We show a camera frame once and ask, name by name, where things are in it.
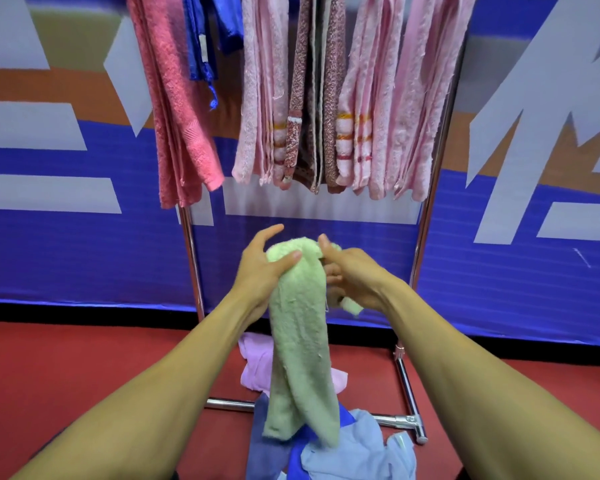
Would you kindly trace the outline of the person's left hand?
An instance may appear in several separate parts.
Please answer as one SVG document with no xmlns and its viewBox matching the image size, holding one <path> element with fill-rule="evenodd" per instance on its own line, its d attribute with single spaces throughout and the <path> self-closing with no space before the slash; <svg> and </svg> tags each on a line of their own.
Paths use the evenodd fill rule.
<svg viewBox="0 0 600 480">
<path fill-rule="evenodd" d="M 243 250 L 231 295 L 237 297 L 238 306 L 244 315 L 244 325 L 256 322 L 266 311 L 273 290 L 281 277 L 273 277 L 267 271 L 269 259 L 265 252 L 268 240 L 284 230 L 276 224 L 259 231 Z"/>
</svg>

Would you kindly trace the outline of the person's right hand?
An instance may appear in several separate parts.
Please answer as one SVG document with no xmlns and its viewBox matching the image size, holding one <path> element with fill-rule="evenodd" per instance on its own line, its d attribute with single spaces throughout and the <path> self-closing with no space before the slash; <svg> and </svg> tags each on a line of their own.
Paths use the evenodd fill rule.
<svg viewBox="0 0 600 480">
<path fill-rule="evenodd" d="M 397 279 L 359 248 L 341 250 L 339 261 L 323 260 L 327 285 L 364 308 L 387 314 Z"/>
</svg>

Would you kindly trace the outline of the light green towel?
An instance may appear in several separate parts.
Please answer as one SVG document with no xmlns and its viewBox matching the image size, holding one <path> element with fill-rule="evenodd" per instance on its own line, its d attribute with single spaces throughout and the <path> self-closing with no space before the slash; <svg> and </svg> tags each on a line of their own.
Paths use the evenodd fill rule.
<svg viewBox="0 0 600 480">
<path fill-rule="evenodd" d="M 298 263 L 280 277 L 269 300 L 274 352 L 264 436 L 291 439 L 310 427 L 321 445 L 334 448 L 340 432 L 339 403 L 331 376 L 326 275 L 317 243 L 307 237 L 270 247 L 268 261 L 300 251 Z"/>
</svg>

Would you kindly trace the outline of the person's right forearm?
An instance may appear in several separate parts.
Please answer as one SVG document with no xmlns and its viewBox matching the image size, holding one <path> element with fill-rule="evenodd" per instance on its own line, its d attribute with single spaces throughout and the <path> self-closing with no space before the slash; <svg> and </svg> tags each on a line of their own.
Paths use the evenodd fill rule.
<svg viewBox="0 0 600 480">
<path fill-rule="evenodd" d="M 472 480 L 600 480 L 600 431 L 444 320 L 405 282 L 378 288 Z"/>
</svg>

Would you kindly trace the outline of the person's left forearm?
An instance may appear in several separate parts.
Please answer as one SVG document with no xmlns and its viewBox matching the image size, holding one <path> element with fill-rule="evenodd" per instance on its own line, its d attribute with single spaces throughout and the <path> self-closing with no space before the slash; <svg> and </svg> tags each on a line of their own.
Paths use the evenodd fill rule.
<svg viewBox="0 0 600 480">
<path fill-rule="evenodd" d="M 71 423 L 9 480 L 169 480 L 231 350 L 270 295 L 232 289 L 167 355 Z"/>
</svg>

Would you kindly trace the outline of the lilac cloth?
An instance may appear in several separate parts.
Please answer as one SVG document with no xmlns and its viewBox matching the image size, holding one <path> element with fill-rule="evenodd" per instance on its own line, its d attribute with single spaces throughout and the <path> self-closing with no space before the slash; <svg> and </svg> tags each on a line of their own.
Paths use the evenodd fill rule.
<svg viewBox="0 0 600 480">
<path fill-rule="evenodd" d="M 245 332 L 239 339 L 239 350 L 247 361 L 240 377 L 241 384 L 252 390 L 270 392 L 275 352 L 274 339 L 268 335 Z M 298 359 L 299 364 L 289 363 L 289 370 L 283 369 L 283 371 L 288 372 L 285 378 L 289 381 L 293 398 L 325 393 L 328 379 L 331 380 L 331 389 L 336 394 L 346 388 L 347 373 L 329 368 L 325 361 L 328 356 L 319 348 L 302 343 L 293 352 L 291 358 Z"/>
</svg>

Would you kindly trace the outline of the pink towel with stripes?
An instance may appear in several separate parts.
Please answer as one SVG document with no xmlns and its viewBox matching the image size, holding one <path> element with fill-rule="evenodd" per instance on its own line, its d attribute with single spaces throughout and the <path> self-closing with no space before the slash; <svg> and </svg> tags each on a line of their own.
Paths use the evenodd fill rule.
<svg viewBox="0 0 600 480">
<path fill-rule="evenodd" d="M 336 184 L 364 192 L 388 124 L 407 0 L 360 0 L 336 117 Z"/>
</svg>

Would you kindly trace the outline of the brown speckled towel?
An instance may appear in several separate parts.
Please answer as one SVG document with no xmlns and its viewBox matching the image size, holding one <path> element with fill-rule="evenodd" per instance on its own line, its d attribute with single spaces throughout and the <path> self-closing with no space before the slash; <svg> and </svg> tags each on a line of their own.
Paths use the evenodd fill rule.
<svg viewBox="0 0 600 480">
<path fill-rule="evenodd" d="M 345 0 L 299 0 L 282 183 L 338 185 L 336 115 L 346 69 Z"/>
</svg>

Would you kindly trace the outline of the pale pink fluffy towel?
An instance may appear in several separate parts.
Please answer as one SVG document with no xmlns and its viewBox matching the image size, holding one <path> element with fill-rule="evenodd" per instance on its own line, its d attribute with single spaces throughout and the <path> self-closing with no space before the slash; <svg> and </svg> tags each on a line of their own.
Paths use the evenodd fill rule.
<svg viewBox="0 0 600 480">
<path fill-rule="evenodd" d="M 240 132 L 232 168 L 236 181 L 288 190 L 289 0 L 241 0 L 243 38 Z"/>
</svg>

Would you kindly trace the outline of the plain pink towel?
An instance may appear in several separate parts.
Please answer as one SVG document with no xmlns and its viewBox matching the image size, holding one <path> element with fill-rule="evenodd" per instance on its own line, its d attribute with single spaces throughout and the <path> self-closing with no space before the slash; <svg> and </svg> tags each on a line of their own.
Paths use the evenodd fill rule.
<svg viewBox="0 0 600 480">
<path fill-rule="evenodd" d="M 384 189 L 423 202 L 457 60 L 477 0 L 412 0 L 395 76 Z"/>
</svg>

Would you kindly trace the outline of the royal blue cloth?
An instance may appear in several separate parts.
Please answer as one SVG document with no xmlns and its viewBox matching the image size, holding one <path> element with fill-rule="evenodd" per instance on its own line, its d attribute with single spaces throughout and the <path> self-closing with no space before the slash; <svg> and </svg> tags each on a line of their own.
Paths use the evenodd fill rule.
<svg viewBox="0 0 600 480">
<path fill-rule="evenodd" d="M 344 428 L 356 422 L 356 419 L 342 403 L 339 403 L 340 427 Z M 301 455 L 304 448 L 318 439 L 315 432 L 307 425 L 300 428 L 293 438 L 288 459 L 287 472 L 280 474 L 278 480 L 311 480 L 309 473 L 303 468 Z"/>
</svg>

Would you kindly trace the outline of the periwinkle cloth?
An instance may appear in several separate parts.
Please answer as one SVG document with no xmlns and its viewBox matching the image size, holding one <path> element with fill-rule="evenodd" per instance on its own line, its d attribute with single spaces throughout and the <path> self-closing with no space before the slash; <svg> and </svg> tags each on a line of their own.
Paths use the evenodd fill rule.
<svg viewBox="0 0 600 480">
<path fill-rule="evenodd" d="M 264 424 L 269 409 L 269 396 L 263 392 L 257 398 L 253 413 L 246 480 L 285 480 L 291 441 L 264 436 Z"/>
</svg>

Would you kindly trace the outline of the coral pink towel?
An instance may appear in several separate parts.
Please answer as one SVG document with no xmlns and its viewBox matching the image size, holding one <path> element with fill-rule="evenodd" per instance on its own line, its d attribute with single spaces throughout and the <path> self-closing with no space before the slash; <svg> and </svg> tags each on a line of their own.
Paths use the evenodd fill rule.
<svg viewBox="0 0 600 480">
<path fill-rule="evenodd" d="M 152 103 L 163 209 L 224 182 L 210 133 L 210 90 L 190 79 L 182 0 L 126 0 Z"/>
</svg>

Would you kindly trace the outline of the chrome clothes rack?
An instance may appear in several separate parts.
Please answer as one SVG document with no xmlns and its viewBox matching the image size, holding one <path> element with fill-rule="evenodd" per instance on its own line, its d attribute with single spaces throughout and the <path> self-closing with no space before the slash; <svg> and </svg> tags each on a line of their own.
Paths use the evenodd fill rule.
<svg viewBox="0 0 600 480">
<path fill-rule="evenodd" d="M 413 261 L 408 275 L 408 283 L 413 288 L 416 288 L 417 286 L 419 273 L 422 268 L 422 261 L 424 259 L 425 243 L 427 240 L 427 234 L 429 232 L 431 213 L 434 205 L 434 194 L 436 192 L 440 177 L 443 152 L 446 147 L 448 129 L 454 110 L 457 87 L 463 69 L 463 59 L 467 39 L 468 35 L 464 35 L 464 39 L 459 50 L 456 67 L 454 69 L 453 78 L 451 79 L 449 92 L 445 99 L 443 113 L 438 127 L 438 133 L 435 139 L 429 197 L 421 204 L 416 218 L 418 233 L 416 235 L 417 239 L 413 250 Z M 195 302 L 194 310 L 196 313 L 196 318 L 193 324 L 197 325 L 206 317 L 207 311 L 205 309 L 205 300 L 203 297 L 204 288 L 201 280 L 200 259 L 194 231 L 196 220 L 190 207 L 181 208 L 176 206 L 176 213 L 178 215 L 178 223 L 181 225 L 184 233 L 187 262 L 191 274 L 192 290 Z M 334 316 L 333 312 L 336 312 L 336 309 L 331 308 L 327 311 L 329 341 L 331 344 L 386 348 L 392 352 L 393 358 L 393 350 L 396 343 L 402 343 L 394 332 L 387 328 L 382 328 L 383 322 L 380 317 L 370 317 L 367 320 L 362 320 L 360 317 L 355 319 L 353 316 L 347 315 L 346 317 L 339 318 Z M 404 354 L 403 362 L 393 361 L 397 369 L 400 390 L 408 413 L 395 415 L 376 413 L 374 418 L 381 426 L 412 431 L 416 444 L 424 445 L 427 443 L 428 437 L 425 431 L 424 420 L 419 411 L 416 397 L 413 392 L 413 387 L 409 380 L 405 355 L 406 352 Z"/>
</svg>

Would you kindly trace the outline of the light blue cloth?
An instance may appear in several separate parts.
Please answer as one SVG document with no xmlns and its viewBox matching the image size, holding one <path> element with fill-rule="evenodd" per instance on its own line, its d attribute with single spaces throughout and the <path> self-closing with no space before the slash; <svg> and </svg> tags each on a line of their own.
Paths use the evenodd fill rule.
<svg viewBox="0 0 600 480">
<path fill-rule="evenodd" d="M 300 455 L 310 480 L 416 480 L 416 455 L 408 432 L 387 440 L 373 416 L 350 411 L 354 422 L 340 429 L 335 448 L 311 442 Z"/>
</svg>

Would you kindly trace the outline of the blue satin cloth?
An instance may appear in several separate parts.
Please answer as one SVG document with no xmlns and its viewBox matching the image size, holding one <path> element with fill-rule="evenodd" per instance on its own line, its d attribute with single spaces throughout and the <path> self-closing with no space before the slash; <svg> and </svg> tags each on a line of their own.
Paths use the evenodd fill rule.
<svg viewBox="0 0 600 480">
<path fill-rule="evenodd" d="M 212 94 L 211 110 L 218 105 L 214 81 L 217 65 L 208 15 L 215 15 L 219 49 L 231 55 L 244 47 L 241 0 L 182 0 L 187 36 L 190 79 L 205 82 Z"/>
</svg>

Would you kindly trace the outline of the blue printed wall banner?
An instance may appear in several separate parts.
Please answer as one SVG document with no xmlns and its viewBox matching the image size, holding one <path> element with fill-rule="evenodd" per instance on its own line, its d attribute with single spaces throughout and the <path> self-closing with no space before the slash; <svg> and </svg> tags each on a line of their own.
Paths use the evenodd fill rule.
<svg viewBox="0 0 600 480">
<path fill-rule="evenodd" d="M 275 223 L 407 280 L 429 195 L 384 189 L 390 117 L 359 195 L 236 181 L 243 49 L 208 19 L 224 182 L 187 206 L 206 311 Z M 416 289 L 468 335 L 600 346 L 600 0 L 477 0 L 466 35 Z M 126 0 L 0 0 L 0 303 L 195 311 L 176 206 Z"/>
</svg>

